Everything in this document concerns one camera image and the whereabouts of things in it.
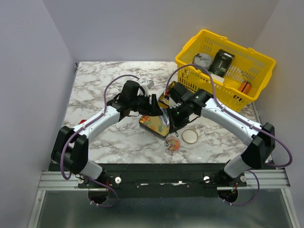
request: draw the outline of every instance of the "black package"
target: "black package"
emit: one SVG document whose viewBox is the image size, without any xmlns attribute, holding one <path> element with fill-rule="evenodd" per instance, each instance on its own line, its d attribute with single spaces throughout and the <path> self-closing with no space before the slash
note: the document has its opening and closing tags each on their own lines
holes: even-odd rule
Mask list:
<svg viewBox="0 0 304 228">
<path fill-rule="evenodd" d="M 234 58 L 233 54 L 230 54 L 220 49 L 214 57 L 214 60 L 209 68 L 209 71 L 220 77 L 224 77 L 230 64 Z"/>
</svg>

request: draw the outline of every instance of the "round lid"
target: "round lid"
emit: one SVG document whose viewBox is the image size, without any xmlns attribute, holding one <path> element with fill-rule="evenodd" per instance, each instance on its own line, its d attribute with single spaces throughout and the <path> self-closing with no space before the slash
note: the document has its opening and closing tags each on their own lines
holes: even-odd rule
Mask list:
<svg viewBox="0 0 304 228">
<path fill-rule="evenodd" d="M 195 143 L 199 139 L 199 134 L 194 129 L 187 129 L 182 133 L 182 139 L 186 143 Z"/>
</svg>

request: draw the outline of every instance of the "black motor joint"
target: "black motor joint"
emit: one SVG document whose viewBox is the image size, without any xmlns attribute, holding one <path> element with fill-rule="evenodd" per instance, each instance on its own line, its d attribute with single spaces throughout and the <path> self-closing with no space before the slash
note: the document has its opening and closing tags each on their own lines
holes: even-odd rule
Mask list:
<svg viewBox="0 0 304 228">
<path fill-rule="evenodd" d="M 150 103 L 149 96 L 138 95 L 140 89 L 141 86 L 139 83 L 129 80 L 124 84 L 119 97 L 116 96 L 114 99 L 107 102 L 108 106 L 116 108 L 116 110 L 120 113 L 119 120 L 122 120 L 124 117 L 128 116 L 131 111 L 139 112 L 141 115 L 163 115 L 158 106 L 156 94 L 151 95 Z"/>
<path fill-rule="evenodd" d="M 192 93 L 181 83 L 176 83 L 173 88 L 168 91 L 168 95 L 175 103 L 181 105 L 170 108 L 168 110 L 170 122 L 174 125 L 174 130 L 178 130 L 186 126 L 190 121 L 191 114 L 200 116 L 201 109 L 206 106 L 206 102 L 212 98 L 212 94 L 203 89 L 199 89 Z"/>
</svg>

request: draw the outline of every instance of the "screw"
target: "screw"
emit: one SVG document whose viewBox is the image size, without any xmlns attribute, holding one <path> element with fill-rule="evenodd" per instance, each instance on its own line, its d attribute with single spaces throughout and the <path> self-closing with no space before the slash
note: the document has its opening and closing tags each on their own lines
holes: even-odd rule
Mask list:
<svg viewBox="0 0 304 228">
<path fill-rule="evenodd" d="M 247 181 L 247 177 L 245 177 L 245 176 L 241 176 L 240 179 L 241 179 L 241 182 L 243 182 L 243 183 L 245 183 Z"/>
<path fill-rule="evenodd" d="M 120 177 L 115 178 L 115 183 L 120 184 L 122 182 L 122 179 Z"/>
<path fill-rule="evenodd" d="M 209 183 L 210 182 L 210 177 L 209 176 L 204 176 L 204 182 Z"/>
<path fill-rule="evenodd" d="M 77 182 L 78 184 L 82 184 L 83 182 L 85 182 L 85 180 L 78 178 Z"/>
</svg>

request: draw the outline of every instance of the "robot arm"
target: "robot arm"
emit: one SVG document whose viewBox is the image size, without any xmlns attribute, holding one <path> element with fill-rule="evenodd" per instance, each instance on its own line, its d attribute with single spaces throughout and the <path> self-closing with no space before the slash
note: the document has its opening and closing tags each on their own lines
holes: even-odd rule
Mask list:
<svg viewBox="0 0 304 228">
<path fill-rule="evenodd" d="M 271 124 L 266 123 L 261 126 L 259 123 L 251 121 L 225 107 L 226 110 L 247 121 L 251 126 L 243 124 L 220 109 L 213 95 L 205 90 L 199 89 L 197 92 L 192 93 L 181 83 L 177 83 L 168 91 L 168 94 L 175 104 L 180 104 L 175 108 L 167 108 L 172 126 L 170 132 L 186 126 L 189 123 L 189 116 L 196 114 L 223 126 L 248 146 L 241 155 L 228 161 L 219 172 L 219 177 L 224 182 L 232 182 L 241 173 L 251 168 L 260 169 L 275 148 L 275 141 L 272 138 L 252 128 L 255 126 L 257 129 L 262 129 L 275 135 L 275 129 Z"/>
<path fill-rule="evenodd" d="M 121 121 L 129 115 L 131 111 L 139 112 L 143 115 L 159 116 L 162 111 L 158 106 L 156 95 L 149 96 L 149 88 L 153 86 L 152 81 L 127 81 L 120 94 L 107 102 L 107 109 L 100 111 L 89 120 L 73 127 L 62 127 L 59 130 L 56 142 L 52 151 L 52 160 L 60 163 L 62 150 L 68 139 L 80 128 L 80 131 L 71 141 L 74 146 L 69 145 L 64 154 L 64 168 L 71 171 L 73 174 L 82 174 L 92 179 L 98 179 L 103 171 L 103 168 L 95 162 L 88 159 L 88 146 L 92 140 L 97 137 L 109 126 Z M 101 114 L 104 115 L 89 125 Z"/>
</svg>

